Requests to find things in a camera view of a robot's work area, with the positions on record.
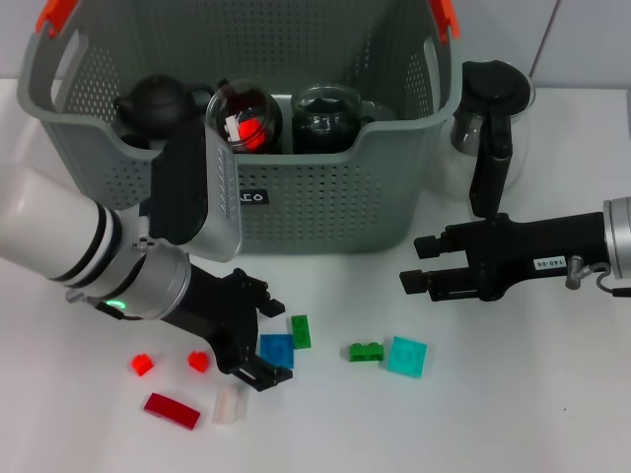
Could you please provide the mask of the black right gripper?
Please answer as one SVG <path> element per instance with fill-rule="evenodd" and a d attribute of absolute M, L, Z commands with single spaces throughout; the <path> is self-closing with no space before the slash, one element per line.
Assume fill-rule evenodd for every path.
<path fill-rule="evenodd" d="M 419 258 L 466 246 L 473 274 L 468 268 L 404 271 L 399 279 L 405 293 L 428 294 L 433 302 L 494 302 L 522 281 L 566 275 L 574 256 L 586 265 L 608 260 L 602 212 L 530 223 L 516 223 L 500 214 L 493 221 L 450 225 L 439 236 L 414 240 Z"/>

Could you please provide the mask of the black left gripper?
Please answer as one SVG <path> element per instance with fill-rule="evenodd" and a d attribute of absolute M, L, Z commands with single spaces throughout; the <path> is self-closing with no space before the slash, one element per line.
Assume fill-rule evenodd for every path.
<path fill-rule="evenodd" d="M 271 297 L 266 282 L 241 269 L 219 278 L 193 266 L 181 300 L 163 321 L 205 340 L 220 372 L 261 392 L 291 379 L 293 371 L 255 353 L 256 310 L 277 316 L 285 306 Z"/>

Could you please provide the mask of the blue square plate brick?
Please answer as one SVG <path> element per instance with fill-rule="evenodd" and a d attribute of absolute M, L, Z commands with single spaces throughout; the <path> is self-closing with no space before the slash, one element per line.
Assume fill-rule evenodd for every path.
<path fill-rule="evenodd" d="M 294 339 L 291 334 L 261 334 L 259 357 L 267 363 L 292 370 L 294 368 Z"/>

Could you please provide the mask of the glass jar with bricks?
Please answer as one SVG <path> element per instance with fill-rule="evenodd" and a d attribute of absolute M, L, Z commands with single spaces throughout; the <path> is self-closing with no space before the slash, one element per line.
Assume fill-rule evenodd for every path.
<path fill-rule="evenodd" d="M 225 120 L 234 115 L 239 123 L 257 117 L 266 132 L 266 143 L 257 151 L 249 152 L 241 141 L 229 142 L 225 131 Z M 277 101 L 258 84 L 248 80 L 218 83 L 218 88 L 209 101 L 205 123 L 212 128 L 238 154 L 278 154 L 281 151 L 283 116 Z"/>

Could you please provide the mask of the grey perforated storage basket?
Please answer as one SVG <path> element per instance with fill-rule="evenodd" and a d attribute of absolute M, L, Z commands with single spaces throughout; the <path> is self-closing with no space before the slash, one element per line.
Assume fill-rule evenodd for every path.
<path fill-rule="evenodd" d="M 114 209 L 147 198 L 157 150 L 122 141 L 113 101 L 142 79 L 250 80 L 284 114 L 313 84 L 355 89 L 366 124 L 345 152 L 241 155 L 243 249 L 381 251 L 408 231 L 461 64 L 426 0 L 79 0 L 55 38 L 32 35 L 18 100 L 79 189 Z"/>

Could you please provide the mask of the green flat brick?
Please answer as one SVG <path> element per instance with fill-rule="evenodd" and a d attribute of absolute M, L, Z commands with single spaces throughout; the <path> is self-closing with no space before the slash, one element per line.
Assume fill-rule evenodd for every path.
<path fill-rule="evenodd" d="M 312 340 L 308 317 L 305 314 L 292 316 L 291 328 L 294 349 L 309 349 L 312 346 Z"/>

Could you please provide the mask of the green two-stud brick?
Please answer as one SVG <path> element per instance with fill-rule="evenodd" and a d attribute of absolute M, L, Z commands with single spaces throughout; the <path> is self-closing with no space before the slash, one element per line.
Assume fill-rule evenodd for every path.
<path fill-rule="evenodd" d="M 349 346 L 349 362 L 381 362 L 385 358 L 385 348 L 378 342 L 353 343 Z"/>

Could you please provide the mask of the teal square plate brick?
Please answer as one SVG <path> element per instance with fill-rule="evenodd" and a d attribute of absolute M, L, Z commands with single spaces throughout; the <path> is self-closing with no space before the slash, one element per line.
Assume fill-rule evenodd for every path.
<path fill-rule="evenodd" d="M 386 369 L 412 378 L 421 378 L 428 346 L 415 340 L 394 336 Z"/>

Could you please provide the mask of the dark red curved brick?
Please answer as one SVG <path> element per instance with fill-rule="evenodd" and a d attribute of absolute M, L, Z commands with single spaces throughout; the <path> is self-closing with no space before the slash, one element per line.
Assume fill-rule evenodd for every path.
<path fill-rule="evenodd" d="M 143 410 L 189 430 L 195 428 L 201 416 L 197 410 L 158 393 L 149 396 Z"/>

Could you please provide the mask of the glass coffee pot black lid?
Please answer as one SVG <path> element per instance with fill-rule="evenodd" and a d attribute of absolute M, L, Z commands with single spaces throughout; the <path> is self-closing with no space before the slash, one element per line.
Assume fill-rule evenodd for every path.
<path fill-rule="evenodd" d="M 431 162 L 433 190 L 466 199 L 474 217 L 494 218 L 525 166 L 534 99 L 529 76 L 513 65 L 464 62 L 460 102 L 441 128 Z"/>

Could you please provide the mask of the black clay teapot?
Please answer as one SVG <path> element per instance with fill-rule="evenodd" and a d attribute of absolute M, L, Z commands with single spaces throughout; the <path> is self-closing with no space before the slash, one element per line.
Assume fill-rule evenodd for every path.
<path fill-rule="evenodd" d="M 206 84 L 185 85 L 170 76 L 152 75 L 113 104 L 121 119 L 138 133 L 167 140 L 183 123 L 205 111 L 207 101 L 197 102 L 195 97 L 203 94 L 211 99 L 214 93 Z"/>

